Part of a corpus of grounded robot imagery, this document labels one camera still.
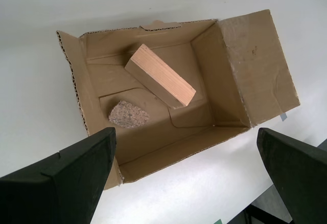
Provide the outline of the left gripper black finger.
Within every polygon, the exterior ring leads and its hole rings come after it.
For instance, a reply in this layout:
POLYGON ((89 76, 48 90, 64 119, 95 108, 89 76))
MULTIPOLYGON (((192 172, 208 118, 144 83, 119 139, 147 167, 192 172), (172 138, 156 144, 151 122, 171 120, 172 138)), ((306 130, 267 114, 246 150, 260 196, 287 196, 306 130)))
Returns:
POLYGON ((90 223, 115 149, 115 128, 107 127, 1 177, 1 223, 90 223))
POLYGON ((256 144, 294 223, 326 223, 326 151, 269 128, 256 144))

